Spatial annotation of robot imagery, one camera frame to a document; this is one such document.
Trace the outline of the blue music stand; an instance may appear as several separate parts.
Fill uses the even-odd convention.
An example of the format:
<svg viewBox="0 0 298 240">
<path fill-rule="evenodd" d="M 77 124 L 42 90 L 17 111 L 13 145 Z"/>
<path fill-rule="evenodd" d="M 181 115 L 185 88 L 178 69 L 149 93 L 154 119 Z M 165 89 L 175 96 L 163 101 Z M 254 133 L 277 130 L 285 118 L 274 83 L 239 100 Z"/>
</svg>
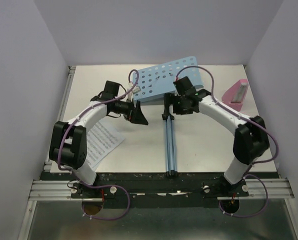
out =
<svg viewBox="0 0 298 240">
<path fill-rule="evenodd" d="M 157 103 L 160 100 L 164 103 L 164 94 L 175 94 L 176 88 L 173 82 L 176 79 L 176 75 L 179 78 L 189 77 L 191 83 L 196 88 L 203 87 L 203 81 L 198 70 L 194 68 L 182 70 L 187 66 L 196 66 L 197 64 L 198 62 L 195 56 L 188 56 L 138 70 L 139 78 L 137 85 L 140 87 L 141 92 L 136 95 L 130 93 L 128 99 L 134 103 L 139 101 L 142 104 Z M 162 117 L 165 146 L 165 174 L 169 178 L 178 175 L 174 119 L 174 117 Z"/>
</svg>

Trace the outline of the sheet music pages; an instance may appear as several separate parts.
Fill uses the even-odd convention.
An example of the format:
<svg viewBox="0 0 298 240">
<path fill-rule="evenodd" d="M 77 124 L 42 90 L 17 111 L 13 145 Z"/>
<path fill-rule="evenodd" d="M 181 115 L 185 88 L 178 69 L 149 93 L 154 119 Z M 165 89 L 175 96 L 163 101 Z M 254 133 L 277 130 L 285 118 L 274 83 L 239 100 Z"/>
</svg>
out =
<svg viewBox="0 0 298 240">
<path fill-rule="evenodd" d="M 119 146 L 125 137 L 108 121 L 97 122 L 86 134 L 86 161 L 96 171 L 101 161 Z"/>
</svg>

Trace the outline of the pink metronome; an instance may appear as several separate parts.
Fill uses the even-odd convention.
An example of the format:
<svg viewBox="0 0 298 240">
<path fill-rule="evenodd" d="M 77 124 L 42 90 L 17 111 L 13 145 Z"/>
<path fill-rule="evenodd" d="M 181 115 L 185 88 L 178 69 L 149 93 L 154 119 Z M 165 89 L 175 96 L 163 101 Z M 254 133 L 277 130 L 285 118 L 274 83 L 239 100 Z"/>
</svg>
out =
<svg viewBox="0 0 298 240">
<path fill-rule="evenodd" d="M 240 112 L 249 88 L 247 79 L 240 79 L 233 84 L 221 97 L 223 104 Z"/>
</svg>

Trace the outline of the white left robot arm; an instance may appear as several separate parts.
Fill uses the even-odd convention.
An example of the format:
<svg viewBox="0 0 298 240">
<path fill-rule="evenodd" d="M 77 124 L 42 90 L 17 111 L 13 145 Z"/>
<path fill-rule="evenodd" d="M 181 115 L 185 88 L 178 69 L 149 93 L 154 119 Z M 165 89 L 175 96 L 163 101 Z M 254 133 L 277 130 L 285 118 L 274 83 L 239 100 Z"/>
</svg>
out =
<svg viewBox="0 0 298 240">
<path fill-rule="evenodd" d="M 84 182 L 82 191 L 90 198 L 99 194 L 100 185 L 95 182 L 96 172 L 87 163 L 87 133 L 111 112 L 123 115 L 132 124 L 149 124 L 139 101 L 123 101 L 125 96 L 118 96 L 120 86 L 117 82 L 106 81 L 103 91 L 90 100 L 86 109 L 71 120 L 57 121 L 53 126 L 49 159 Z"/>
</svg>

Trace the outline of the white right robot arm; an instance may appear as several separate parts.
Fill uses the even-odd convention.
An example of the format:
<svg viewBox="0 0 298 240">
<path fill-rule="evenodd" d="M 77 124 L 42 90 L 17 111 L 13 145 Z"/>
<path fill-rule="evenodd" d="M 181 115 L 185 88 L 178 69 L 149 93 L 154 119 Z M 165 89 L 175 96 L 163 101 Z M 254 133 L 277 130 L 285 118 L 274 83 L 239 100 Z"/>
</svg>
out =
<svg viewBox="0 0 298 240">
<path fill-rule="evenodd" d="M 232 195 L 237 190 L 237 183 L 242 180 L 254 160 L 261 157 L 270 146 L 263 118 L 258 115 L 249 117 L 230 107 L 225 108 L 208 90 L 204 88 L 196 90 L 188 77 L 183 77 L 173 84 L 177 94 L 165 93 L 163 96 L 164 120 L 171 115 L 169 108 L 172 106 L 176 115 L 193 113 L 206 115 L 234 136 L 232 148 L 234 158 L 223 174 L 225 180 L 219 183 L 219 191 L 223 195 Z"/>
</svg>

